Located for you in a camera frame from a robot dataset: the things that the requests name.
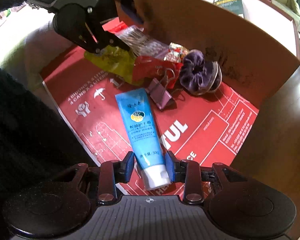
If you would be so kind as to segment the red Motul cardboard sheet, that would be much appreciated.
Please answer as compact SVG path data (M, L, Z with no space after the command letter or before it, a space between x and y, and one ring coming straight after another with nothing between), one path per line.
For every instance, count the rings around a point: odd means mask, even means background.
M194 97L174 92L170 106L160 110L152 99L129 100L121 114L117 94L137 88L97 68L73 46L41 73L43 84L64 121L97 164L136 153L141 161L171 151L178 159L211 166L231 164L243 145L258 109L229 86Z

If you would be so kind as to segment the green lip salve card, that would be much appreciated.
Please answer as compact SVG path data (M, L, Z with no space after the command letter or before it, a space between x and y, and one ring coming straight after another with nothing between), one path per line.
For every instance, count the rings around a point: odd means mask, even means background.
M242 0L213 0L213 4L245 18Z

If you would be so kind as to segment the blue hand cream tube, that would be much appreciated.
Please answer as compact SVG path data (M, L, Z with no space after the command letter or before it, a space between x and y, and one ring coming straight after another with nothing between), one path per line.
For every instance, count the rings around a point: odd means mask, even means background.
M143 88L115 95L145 189L170 184L148 95Z

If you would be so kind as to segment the yellow green snack packet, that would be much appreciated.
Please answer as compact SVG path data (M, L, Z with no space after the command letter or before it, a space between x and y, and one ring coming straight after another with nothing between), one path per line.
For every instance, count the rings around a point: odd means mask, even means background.
M133 69L136 56L133 51L123 50L120 47L106 46L100 53L84 52L84 57L98 68L123 78L134 86L143 85L144 79L133 81Z

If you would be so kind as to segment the red white candy piece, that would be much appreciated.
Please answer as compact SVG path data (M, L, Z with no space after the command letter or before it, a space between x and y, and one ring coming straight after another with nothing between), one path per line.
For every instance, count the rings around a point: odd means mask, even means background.
M184 57L190 51L184 46L171 42L168 46L168 52L164 56L164 61L182 63Z

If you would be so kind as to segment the purple binder clip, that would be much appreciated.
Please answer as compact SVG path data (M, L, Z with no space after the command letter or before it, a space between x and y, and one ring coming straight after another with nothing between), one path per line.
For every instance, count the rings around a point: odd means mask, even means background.
M147 94L161 111L175 103L174 98L167 90L169 82L174 79L175 73L173 69L166 68L162 79L159 81L157 78L154 78L146 88Z

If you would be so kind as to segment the purple velvet scrunchie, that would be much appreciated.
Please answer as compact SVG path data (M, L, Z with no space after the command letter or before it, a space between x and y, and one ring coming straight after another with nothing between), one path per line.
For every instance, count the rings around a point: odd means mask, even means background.
M194 49L183 58L179 81L192 95L214 93L222 83L221 68L217 61L207 61L200 50Z

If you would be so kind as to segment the clear pack of swabs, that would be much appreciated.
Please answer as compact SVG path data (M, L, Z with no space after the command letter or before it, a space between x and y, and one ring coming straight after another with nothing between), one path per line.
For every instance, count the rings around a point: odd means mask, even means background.
M116 36L129 45L136 56L151 56L162 60L168 53L168 45L144 34L134 25L119 31Z

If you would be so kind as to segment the brown white cardboard box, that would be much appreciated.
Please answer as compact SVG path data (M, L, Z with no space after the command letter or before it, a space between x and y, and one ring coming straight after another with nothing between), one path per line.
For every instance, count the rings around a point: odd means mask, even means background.
M259 107L300 66L300 54L255 24L205 0L133 0L145 32L199 49L219 62L224 82Z

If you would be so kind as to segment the red candy wrapper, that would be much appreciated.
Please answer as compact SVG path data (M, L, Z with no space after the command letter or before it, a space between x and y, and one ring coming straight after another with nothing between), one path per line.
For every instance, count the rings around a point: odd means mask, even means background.
M134 62L132 81L137 83L143 79L158 79L166 74L169 79L167 88L172 89L179 78L182 66L180 62L164 61L151 56L138 56Z

